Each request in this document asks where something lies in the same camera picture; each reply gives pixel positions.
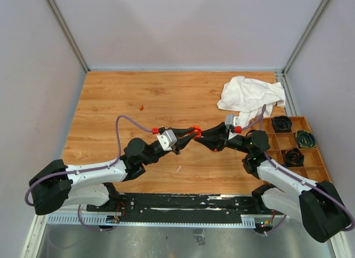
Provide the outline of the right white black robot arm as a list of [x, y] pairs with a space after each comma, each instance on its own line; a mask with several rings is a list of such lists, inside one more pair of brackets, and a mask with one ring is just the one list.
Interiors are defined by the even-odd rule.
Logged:
[[354, 229], [354, 216], [334, 185], [326, 180], [304, 178], [268, 156], [270, 145], [265, 131], [252, 130], [241, 135], [232, 125], [220, 123], [202, 131], [195, 141], [212, 151], [230, 148], [246, 153], [242, 160], [246, 172], [266, 182], [252, 192], [251, 206], [255, 212], [281, 212], [300, 222], [318, 242]]

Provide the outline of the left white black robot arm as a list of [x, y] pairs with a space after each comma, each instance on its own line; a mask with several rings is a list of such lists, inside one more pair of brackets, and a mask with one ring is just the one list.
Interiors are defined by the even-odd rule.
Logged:
[[168, 153], [179, 155], [197, 136], [193, 128], [156, 129], [151, 144], [141, 138], [128, 142], [116, 159], [88, 165], [66, 165], [62, 159], [51, 161], [29, 181], [25, 202], [36, 215], [51, 214], [67, 205], [89, 204], [106, 211], [118, 207], [119, 198], [106, 183], [134, 180], [145, 173], [145, 166], [157, 163]]

